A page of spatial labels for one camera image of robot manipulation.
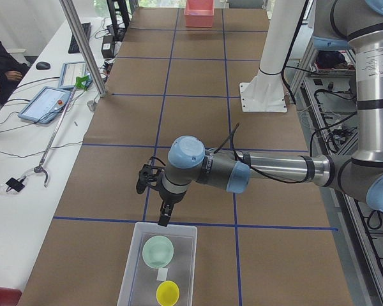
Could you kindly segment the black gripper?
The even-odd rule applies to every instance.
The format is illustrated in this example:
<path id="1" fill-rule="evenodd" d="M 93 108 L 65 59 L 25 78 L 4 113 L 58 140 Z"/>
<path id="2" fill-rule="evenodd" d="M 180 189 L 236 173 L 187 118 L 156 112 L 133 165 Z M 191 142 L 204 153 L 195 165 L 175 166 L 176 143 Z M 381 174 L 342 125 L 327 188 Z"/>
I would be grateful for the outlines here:
<path id="1" fill-rule="evenodd" d="M 161 186 L 158 192 L 159 192 L 160 198 L 162 199 L 158 225 L 167 227 L 169 225 L 171 214 L 175 204 L 179 203 L 184 198 L 187 190 L 184 190 L 181 193 L 173 193 L 171 191 L 166 190 L 163 186 Z"/>

